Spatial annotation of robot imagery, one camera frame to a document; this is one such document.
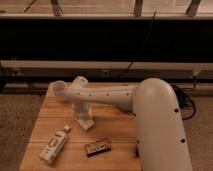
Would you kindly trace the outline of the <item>translucent yellowish gripper finger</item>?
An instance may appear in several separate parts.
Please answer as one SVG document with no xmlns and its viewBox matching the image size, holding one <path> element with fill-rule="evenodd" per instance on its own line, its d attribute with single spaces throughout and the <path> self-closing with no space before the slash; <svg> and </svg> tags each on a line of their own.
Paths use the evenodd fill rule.
<svg viewBox="0 0 213 171">
<path fill-rule="evenodd" d="M 81 113 L 76 113 L 76 117 L 78 119 L 81 120 L 89 120 L 92 119 L 92 115 L 90 113 L 85 113 L 85 112 L 81 112 Z"/>
</svg>

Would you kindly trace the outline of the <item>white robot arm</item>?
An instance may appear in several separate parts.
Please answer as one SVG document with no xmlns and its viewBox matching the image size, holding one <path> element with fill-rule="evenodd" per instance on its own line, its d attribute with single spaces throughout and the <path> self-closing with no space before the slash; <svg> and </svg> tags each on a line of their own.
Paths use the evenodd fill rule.
<svg viewBox="0 0 213 171">
<path fill-rule="evenodd" d="M 143 171 L 193 171 L 177 96 L 159 78 L 135 85 L 90 88 L 75 79 L 65 91 L 74 103 L 102 103 L 131 110 Z"/>
</svg>

